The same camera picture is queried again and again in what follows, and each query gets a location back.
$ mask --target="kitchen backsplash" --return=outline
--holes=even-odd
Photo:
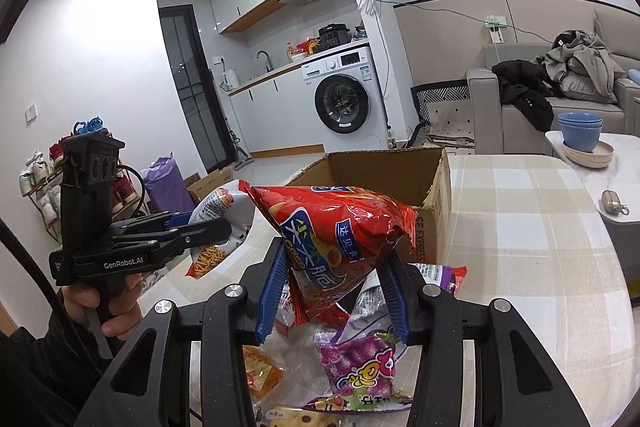
[[[362,16],[355,0],[318,0],[304,6],[288,5],[261,20],[244,32],[249,51],[259,74],[265,72],[266,58],[255,55],[266,51],[274,68],[289,63],[287,42],[295,47],[308,37],[317,37],[318,30],[331,23],[343,23],[353,31]]]

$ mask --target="human hand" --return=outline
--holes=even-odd
[[[113,318],[102,325],[105,337],[117,337],[126,341],[142,322],[142,312],[138,306],[138,297],[142,292],[142,276],[127,275],[124,291],[111,299],[109,311]],[[65,297],[65,308],[68,315],[78,324],[87,327],[85,308],[97,308],[100,304],[98,290],[88,284],[78,282],[62,288]]]

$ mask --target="washing machine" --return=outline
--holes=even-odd
[[[386,150],[386,110],[368,46],[302,67],[325,152]]]

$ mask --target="blue bowl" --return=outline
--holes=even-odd
[[[564,142],[571,149],[582,152],[593,152],[600,140],[600,127],[578,127],[570,123],[560,122]]]
[[[588,112],[566,112],[558,115],[558,121],[570,123],[602,123],[602,117]]]
[[[567,122],[567,121],[563,121],[563,120],[558,120],[558,123],[560,124],[564,124],[564,125],[568,125],[570,127],[580,127],[580,128],[596,128],[596,127],[602,127],[602,122],[595,122],[595,123],[577,123],[577,122]]]

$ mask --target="purple bag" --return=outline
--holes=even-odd
[[[144,174],[145,188],[154,206],[161,212],[193,212],[193,202],[184,184],[174,154],[168,158],[158,158]]]

